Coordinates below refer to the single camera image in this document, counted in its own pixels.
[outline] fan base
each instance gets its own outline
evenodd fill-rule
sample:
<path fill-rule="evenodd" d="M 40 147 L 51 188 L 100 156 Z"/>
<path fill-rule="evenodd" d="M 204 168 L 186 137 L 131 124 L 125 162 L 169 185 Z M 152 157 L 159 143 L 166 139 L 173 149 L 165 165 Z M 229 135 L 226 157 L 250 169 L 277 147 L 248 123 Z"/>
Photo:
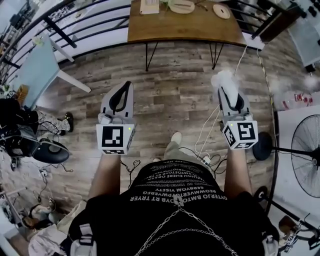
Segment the fan base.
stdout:
<path fill-rule="evenodd" d="M 261 186 L 258 190 L 254 193 L 253 198 L 256 199 L 259 203 L 265 199 L 268 194 L 268 189 L 266 186 Z"/>
<path fill-rule="evenodd" d="M 252 147 L 253 155 L 255 159 L 259 161 L 266 160 L 272 151 L 272 138 L 267 132 L 259 132 L 258 142 Z"/>

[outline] sneaker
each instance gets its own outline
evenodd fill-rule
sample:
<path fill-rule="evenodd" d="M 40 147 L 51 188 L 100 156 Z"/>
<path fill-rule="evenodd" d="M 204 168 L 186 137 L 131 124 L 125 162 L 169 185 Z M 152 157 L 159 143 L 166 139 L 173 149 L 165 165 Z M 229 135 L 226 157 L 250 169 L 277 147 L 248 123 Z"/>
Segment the sneaker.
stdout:
<path fill-rule="evenodd" d="M 181 134 L 181 132 L 176 132 L 174 135 L 172 135 L 171 141 L 177 143 L 178 146 L 180 146 L 181 141 L 182 141 L 182 134 Z"/>
<path fill-rule="evenodd" d="M 67 112 L 64 118 L 67 119 L 70 125 L 70 130 L 68 130 L 68 132 L 72 133 L 74 131 L 74 116 L 70 112 Z"/>

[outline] human arm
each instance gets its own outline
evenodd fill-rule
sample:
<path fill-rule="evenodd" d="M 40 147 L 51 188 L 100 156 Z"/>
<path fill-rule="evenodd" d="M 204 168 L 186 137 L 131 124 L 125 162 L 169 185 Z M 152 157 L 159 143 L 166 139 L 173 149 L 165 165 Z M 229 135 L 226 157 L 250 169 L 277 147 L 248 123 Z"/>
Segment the human arm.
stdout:
<path fill-rule="evenodd" d="M 119 194 L 120 156 L 103 154 L 94 175 L 88 199 L 100 195 L 116 196 Z"/>
<path fill-rule="evenodd" d="M 228 149 L 224 193 L 229 199 L 233 199 L 241 192 L 252 195 L 246 152 L 244 149 Z"/>

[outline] silver chain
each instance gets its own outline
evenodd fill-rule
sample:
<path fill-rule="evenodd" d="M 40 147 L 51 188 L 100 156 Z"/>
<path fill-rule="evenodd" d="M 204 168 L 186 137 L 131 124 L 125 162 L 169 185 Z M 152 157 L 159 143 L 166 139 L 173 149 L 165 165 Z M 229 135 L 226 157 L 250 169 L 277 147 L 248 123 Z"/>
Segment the silver chain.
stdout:
<path fill-rule="evenodd" d="M 222 243 L 223 247 L 225 249 L 227 249 L 228 251 L 231 252 L 231 255 L 233 256 L 238 256 L 238 254 L 230 248 L 229 245 L 227 245 L 225 243 L 225 241 L 223 240 L 222 237 L 218 236 L 217 234 L 215 234 L 215 232 L 213 231 L 212 228 L 208 227 L 201 219 L 199 219 L 198 217 L 196 217 L 194 214 L 186 211 L 185 209 L 183 209 L 180 205 L 178 206 L 179 209 L 176 210 L 174 213 L 171 214 L 170 217 L 167 217 L 163 223 L 161 223 L 157 228 L 156 230 L 149 236 L 149 238 L 146 240 L 146 242 L 143 244 L 143 246 L 140 248 L 140 250 L 135 254 L 135 256 L 139 256 L 143 251 L 145 251 L 147 248 L 149 248 L 150 246 L 152 246 L 155 242 L 159 241 L 160 239 L 162 238 L 165 238 L 169 235 L 172 235 L 172 234 L 176 234 L 176 233 L 179 233 L 179 232 L 185 232 L 185 231 L 192 231 L 192 232 L 199 232 L 199 233 L 203 233 L 203 234 L 206 234 L 206 235 L 209 235 L 209 236 L 213 236 L 215 239 L 217 239 L 220 243 Z M 175 230 L 175 231 L 171 231 L 171 232 L 168 232 L 166 234 L 163 234 L 159 237 L 157 237 L 156 239 L 154 239 L 153 241 L 151 241 L 151 239 L 155 236 L 155 234 L 164 226 L 164 224 L 166 224 L 173 216 L 175 216 L 178 212 L 183 212 L 187 215 L 189 215 L 190 217 L 196 219 L 201 225 L 203 225 L 204 227 L 206 227 L 208 229 L 208 232 L 207 231 L 203 231 L 203 230 L 199 230 L 199 229 L 193 229 L 193 228 L 184 228 L 184 229 L 179 229 L 179 230 Z"/>

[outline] wooden floor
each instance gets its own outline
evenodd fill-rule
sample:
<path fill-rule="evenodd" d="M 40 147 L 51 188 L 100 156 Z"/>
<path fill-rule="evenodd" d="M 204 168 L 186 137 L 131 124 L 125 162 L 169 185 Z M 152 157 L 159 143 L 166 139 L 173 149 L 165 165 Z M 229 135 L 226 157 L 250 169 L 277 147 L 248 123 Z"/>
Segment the wooden floor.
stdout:
<path fill-rule="evenodd" d="M 159 43 L 149 72 L 145 71 L 144 44 L 105 49 L 81 56 L 75 63 L 63 64 L 62 70 L 90 86 L 92 91 L 86 93 L 57 79 L 38 102 L 38 106 L 57 117 L 63 117 L 67 111 L 72 112 L 75 117 L 73 133 L 60 138 L 60 142 L 71 152 L 65 167 L 74 172 L 65 172 L 61 167 L 49 167 L 51 174 L 48 186 L 41 197 L 46 200 L 52 192 L 59 206 L 66 211 L 80 199 L 86 198 L 101 155 L 97 150 L 96 137 L 101 101 L 105 93 L 123 81 L 129 80 L 134 84 L 134 117 L 138 124 L 129 154 L 122 158 L 130 169 L 134 160 L 141 160 L 141 165 L 134 171 L 132 178 L 137 176 L 142 166 L 154 158 L 163 157 L 171 135 L 176 131 L 183 135 L 181 146 L 193 150 L 203 123 L 218 105 L 211 77 L 222 68 L 234 70 L 243 50 L 241 47 L 225 45 L 215 70 L 212 70 L 208 44 L 185 41 Z M 260 55 L 269 80 L 279 81 L 279 86 L 282 86 L 283 80 L 286 83 L 289 81 L 294 88 L 301 86 L 306 73 L 287 32 L 269 43 Z M 241 90 L 248 96 L 259 131 L 272 133 L 267 84 L 255 50 L 247 50 L 236 77 Z M 215 115 L 205 126 L 198 150 L 201 149 L 214 119 Z M 204 151 L 212 156 L 220 154 L 222 158 L 226 155 L 227 144 L 218 124 L 214 126 Z M 20 168 L 12 172 L 9 158 L 5 155 L 1 163 L 0 178 L 7 191 L 27 186 L 28 189 L 20 193 L 19 203 L 28 208 L 36 203 L 36 197 L 45 184 L 38 175 L 38 168 L 30 162 L 35 161 L 31 158 L 24 158 L 22 161 L 24 162 Z M 247 162 L 253 190 L 262 185 L 270 188 L 274 158 L 256 162 L 252 152 L 248 150 Z M 225 163 L 220 165 L 218 172 L 226 168 Z M 121 192 L 124 192 L 129 185 L 129 175 L 123 166 L 121 168 Z M 216 180 L 222 189 L 224 179 L 224 174 L 217 175 Z"/>

